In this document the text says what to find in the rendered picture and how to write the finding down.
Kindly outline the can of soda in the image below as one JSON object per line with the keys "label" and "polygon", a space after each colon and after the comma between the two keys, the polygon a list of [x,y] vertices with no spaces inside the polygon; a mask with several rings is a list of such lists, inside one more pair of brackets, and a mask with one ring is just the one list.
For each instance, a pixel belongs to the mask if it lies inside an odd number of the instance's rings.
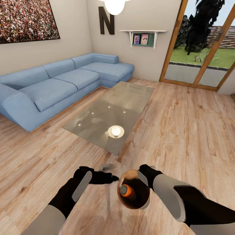
{"label": "can of soda", "polygon": [[135,197],[130,201],[139,204],[141,202],[141,195],[135,191]]}
{"label": "can of soda", "polygon": [[122,185],[120,187],[120,193],[123,197],[133,199],[135,197],[135,190],[128,185]]}

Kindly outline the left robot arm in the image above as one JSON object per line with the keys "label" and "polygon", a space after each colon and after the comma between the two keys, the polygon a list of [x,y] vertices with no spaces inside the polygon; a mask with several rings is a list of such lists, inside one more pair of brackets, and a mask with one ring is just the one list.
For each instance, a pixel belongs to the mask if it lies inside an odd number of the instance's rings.
{"label": "left robot arm", "polygon": [[52,201],[41,211],[20,235],[58,235],[73,207],[89,184],[111,184],[119,180],[105,170],[114,165],[101,164],[98,171],[88,166],[80,166],[73,178],[62,186]]}

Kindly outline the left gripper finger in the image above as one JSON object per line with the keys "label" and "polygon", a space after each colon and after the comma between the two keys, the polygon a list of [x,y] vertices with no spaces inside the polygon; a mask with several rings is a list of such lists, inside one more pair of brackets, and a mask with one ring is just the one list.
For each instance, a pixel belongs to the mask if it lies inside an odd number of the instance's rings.
{"label": "left gripper finger", "polygon": [[112,182],[113,182],[113,181],[117,181],[117,180],[119,180],[119,178],[116,177],[115,175],[113,175],[113,176],[112,176]]}

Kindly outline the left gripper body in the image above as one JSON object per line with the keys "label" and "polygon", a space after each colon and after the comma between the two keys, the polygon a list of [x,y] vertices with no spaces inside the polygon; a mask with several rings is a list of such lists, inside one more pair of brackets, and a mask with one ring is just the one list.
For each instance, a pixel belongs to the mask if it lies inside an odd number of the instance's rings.
{"label": "left gripper body", "polygon": [[99,173],[99,180],[96,184],[111,184],[112,183],[112,173],[104,173],[100,172]]}

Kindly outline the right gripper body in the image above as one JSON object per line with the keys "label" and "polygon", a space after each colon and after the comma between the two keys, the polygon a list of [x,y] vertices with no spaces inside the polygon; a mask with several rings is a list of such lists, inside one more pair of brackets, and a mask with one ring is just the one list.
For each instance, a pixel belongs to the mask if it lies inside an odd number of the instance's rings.
{"label": "right gripper body", "polygon": [[147,187],[147,185],[144,182],[142,182],[141,180],[140,180],[140,183],[141,183],[142,188]]}

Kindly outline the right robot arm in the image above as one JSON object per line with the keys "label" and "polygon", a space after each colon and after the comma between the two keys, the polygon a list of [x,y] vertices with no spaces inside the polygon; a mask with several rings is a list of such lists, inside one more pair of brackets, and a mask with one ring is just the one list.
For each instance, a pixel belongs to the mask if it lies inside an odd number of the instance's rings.
{"label": "right robot arm", "polygon": [[235,211],[216,203],[194,186],[143,165],[137,171],[142,188],[151,188],[178,222],[196,235],[235,235]]}

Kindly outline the trash can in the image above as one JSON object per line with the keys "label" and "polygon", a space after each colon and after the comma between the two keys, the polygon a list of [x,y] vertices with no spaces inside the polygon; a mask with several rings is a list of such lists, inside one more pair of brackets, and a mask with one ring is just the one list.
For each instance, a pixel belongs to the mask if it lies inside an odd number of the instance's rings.
{"label": "trash can", "polygon": [[[120,182],[124,178],[122,185],[128,185],[129,187],[133,188],[136,192],[141,195],[141,202],[139,204],[133,203],[128,198],[125,198],[120,193]],[[129,170],[126,171],[120,178],[117,184],[117,194],[121,201],[121,203],[131,210],[141,210],[146,209],[150,203],[150,188],[144,187],[142,188],[137,170]]]}

